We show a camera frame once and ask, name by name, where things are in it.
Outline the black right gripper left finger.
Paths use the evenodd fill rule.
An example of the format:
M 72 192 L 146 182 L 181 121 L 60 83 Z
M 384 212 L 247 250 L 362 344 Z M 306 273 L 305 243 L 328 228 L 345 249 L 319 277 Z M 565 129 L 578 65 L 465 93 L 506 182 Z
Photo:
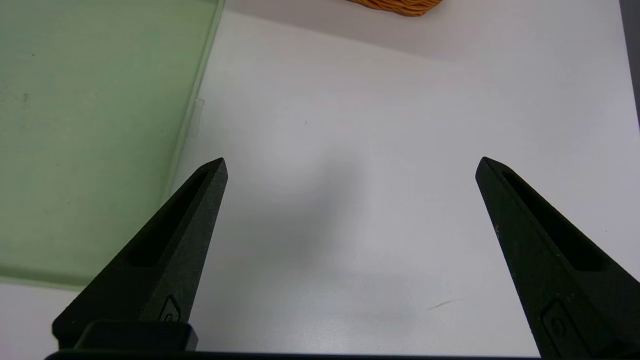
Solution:
M 228 180 L 200 166 L 53 321 L 60 348 L 100 321 L 188 322 Z

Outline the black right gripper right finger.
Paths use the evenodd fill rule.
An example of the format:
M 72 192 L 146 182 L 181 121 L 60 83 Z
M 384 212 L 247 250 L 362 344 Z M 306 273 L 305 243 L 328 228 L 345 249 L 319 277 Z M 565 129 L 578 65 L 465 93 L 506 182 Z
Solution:
M 540 356 L 637 360 L 639 282 L 510 167 L 475 179 Z

